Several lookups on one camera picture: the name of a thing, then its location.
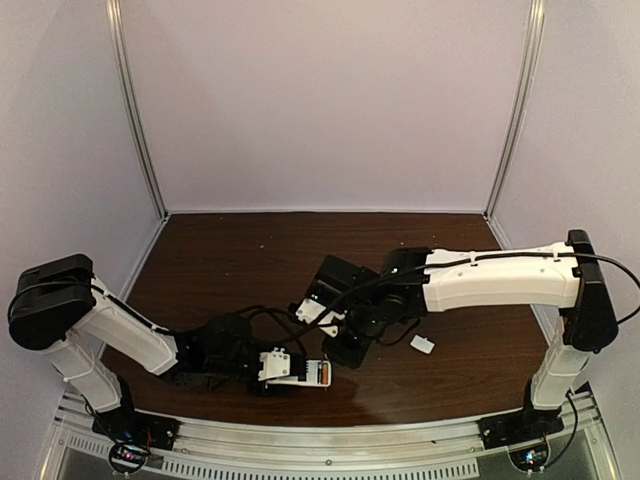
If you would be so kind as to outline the white red remote control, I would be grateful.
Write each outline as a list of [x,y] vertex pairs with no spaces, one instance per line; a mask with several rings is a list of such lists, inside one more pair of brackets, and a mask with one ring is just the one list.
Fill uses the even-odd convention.
[[[319,385],[316,380],[317,364],[329,364],[330,367],[330,383],[329,385]],[[294,365],[291,374],[288,377],[267,381],[269,385],[291,386],[302,388],[328,388],[332,384],[332,364],[328,360],[303,360],[301,363]]]

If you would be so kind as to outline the white battery cover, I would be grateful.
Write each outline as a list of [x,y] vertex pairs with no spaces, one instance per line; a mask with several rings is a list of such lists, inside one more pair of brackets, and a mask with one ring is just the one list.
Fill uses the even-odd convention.
[[426,337],[415,335],[410,342],[410,346],[425,355],[429,355],[432,353],[435,344]]

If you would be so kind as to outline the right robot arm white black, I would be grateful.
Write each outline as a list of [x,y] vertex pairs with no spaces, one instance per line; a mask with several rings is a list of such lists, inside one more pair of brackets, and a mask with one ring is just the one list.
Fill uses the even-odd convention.
[[362,364],[386,329],[449,310],[503,305],[557,308],[553,340],[525,390],[524,411],[558,411],[591,355],[610,345],[619,325],[588,234],[532,249],[451,251],[398,248],[380,271],[327,256],[296,308],[324,330],[324,352],[349,368]]

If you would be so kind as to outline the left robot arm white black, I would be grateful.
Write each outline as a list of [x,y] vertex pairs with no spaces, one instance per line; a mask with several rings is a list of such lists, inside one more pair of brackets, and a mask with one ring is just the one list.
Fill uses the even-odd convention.
[[290,372],[289,355],[259,346],[248,322],[237,314],[177,333],[154,324],[116,298],[84,254],[23,272],[7,318],[14,342],[47,357],[98,413],[124,406],[125,384],[87,349],[87,335],[170,383],[268,382]]

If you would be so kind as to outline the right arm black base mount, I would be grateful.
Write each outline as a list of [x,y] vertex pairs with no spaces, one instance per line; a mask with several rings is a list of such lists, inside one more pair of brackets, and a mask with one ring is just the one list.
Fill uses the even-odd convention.
[[512,465],[524,473],[542,472],[550,458],[547,437],[564,429],[560,410],[521,409],[482,417],[478,428],[485,450],[509,448]]

